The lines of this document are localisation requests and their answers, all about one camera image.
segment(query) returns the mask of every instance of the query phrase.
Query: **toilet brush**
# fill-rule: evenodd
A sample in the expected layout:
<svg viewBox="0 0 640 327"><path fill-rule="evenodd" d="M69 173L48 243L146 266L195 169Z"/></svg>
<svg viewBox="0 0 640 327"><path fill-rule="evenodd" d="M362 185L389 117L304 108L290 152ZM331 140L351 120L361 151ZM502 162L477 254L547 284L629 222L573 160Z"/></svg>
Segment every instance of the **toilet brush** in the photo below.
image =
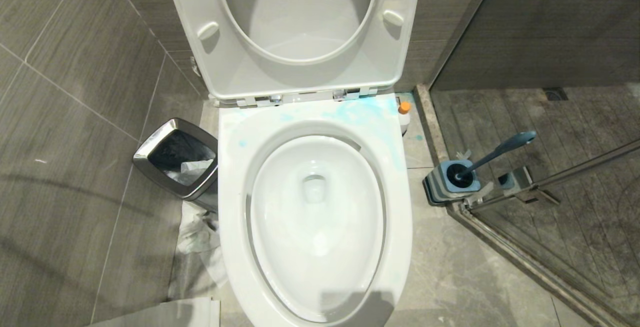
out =
<svg viewBox="0 0 640 327"><path fill-rule="evenodd" d="M509 151L530 144L536 135L536 131L517 133L476 163L467 159L443 161L422 181L429 202L432 205L441 205L447 201L461 200L479 191L481 185L476 170L480 166Z"/></svg>

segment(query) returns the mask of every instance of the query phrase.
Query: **blue residue on toilet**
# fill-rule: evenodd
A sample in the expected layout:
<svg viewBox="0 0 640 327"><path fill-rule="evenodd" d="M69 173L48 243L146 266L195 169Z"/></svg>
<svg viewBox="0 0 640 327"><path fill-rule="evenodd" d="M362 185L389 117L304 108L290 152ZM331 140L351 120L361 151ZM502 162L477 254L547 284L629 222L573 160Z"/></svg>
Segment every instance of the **blue residue on toilet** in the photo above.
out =
<svg viewBox="0 0 640 327"><path fill-rule="evenodd" d="M322 117L330 120L338 120L346 125L369 125L375 120L384 120L390 115L398 113L396 100L393 98L380 101L373 97L362 97L359 99L340 102L335 112L325 112ZM394 145L387 135L387 131L379 129L377 131L377 140L386 145L390 152L395 150ZM399 153L391 153L393 156L393 164L396 168L402 168L402 159L404 156Z"/></svg>

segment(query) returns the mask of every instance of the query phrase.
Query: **toilet lid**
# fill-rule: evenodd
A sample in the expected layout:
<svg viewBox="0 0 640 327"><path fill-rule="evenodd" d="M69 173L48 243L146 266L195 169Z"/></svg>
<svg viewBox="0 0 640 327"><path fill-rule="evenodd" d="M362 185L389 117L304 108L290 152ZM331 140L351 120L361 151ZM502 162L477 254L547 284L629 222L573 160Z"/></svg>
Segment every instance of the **toilet lid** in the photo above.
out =
<svg viewBox="0 0 640 327"><path fill-rule="evenodd" d="M307 321L337 321L357 308L376 274L384 224L370 165L333 137L282 144L253 185L258 265L282 304Z"/></svg>
<svg viewBox="0 0 640 327"><path fill-rule="evenodd" d="M402 74L417 1L174 0L208 90L249 105L390 88Z"/></svg>

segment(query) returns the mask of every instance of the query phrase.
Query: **glass panel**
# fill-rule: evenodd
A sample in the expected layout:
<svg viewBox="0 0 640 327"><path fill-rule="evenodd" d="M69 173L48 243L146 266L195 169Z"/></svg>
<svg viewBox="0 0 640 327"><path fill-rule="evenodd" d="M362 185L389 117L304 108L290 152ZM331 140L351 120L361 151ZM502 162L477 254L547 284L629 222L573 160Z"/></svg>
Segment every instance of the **glass panel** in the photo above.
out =
<svg viewBox="0 0 640 327"><path fill-rule="evenodd" d="M478 161L516 133L529 145L477 170L483 186L533 181L640 140L638 0L483 0L430 94L451 159ZM505 238L640 325L640 156L627 154L477 212Z"/></svg>
<svg viewBox="0 0 640 327"><path fill-rule="evenodd" d="M545 188L537 201L474 213L547 268L640 324L640 151Z"/></svg>
<svg viewBox="0 0 640 327"><path fill-rule="evenodd" d="M204 143L176 129L149 154L148 159L170 179L190 186L215 158L215 152Z"/></svg>

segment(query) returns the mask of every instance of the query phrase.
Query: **trash can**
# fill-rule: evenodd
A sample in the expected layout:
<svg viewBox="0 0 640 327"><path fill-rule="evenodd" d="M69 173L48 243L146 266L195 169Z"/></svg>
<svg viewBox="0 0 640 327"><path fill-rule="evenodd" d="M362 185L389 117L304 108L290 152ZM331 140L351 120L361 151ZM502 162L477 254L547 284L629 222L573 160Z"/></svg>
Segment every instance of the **trash can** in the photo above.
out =
<svg viewBox="0 0 640 327"><path fill-rule="evenodd" d="M140 145L133 165L183 200L218 212L218 140L195 124L168 120Z"/></svg>

